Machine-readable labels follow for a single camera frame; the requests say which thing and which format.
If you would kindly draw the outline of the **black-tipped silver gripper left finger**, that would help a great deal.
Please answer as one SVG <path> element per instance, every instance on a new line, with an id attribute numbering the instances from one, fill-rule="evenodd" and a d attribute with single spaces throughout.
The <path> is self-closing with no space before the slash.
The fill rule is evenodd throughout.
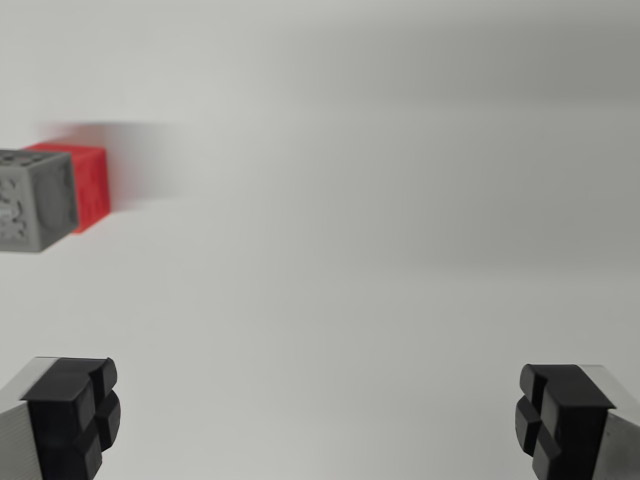
<path id="1" fill-rule="evenodd" d="M 96 477 L 121 404 L 110 358 L 35 357 L 1 388 L 1 477 Z"/>

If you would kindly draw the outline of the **black-tipped silver gripper right finger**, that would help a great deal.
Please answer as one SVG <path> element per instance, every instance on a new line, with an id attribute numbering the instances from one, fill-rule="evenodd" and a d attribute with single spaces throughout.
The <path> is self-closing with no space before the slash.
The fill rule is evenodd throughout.
<path id="1" fill-rule="evenodd" d="M 515 432 L 539 479 L 637 479 L 639 399 L 602 365 L 523 366 Z"/>

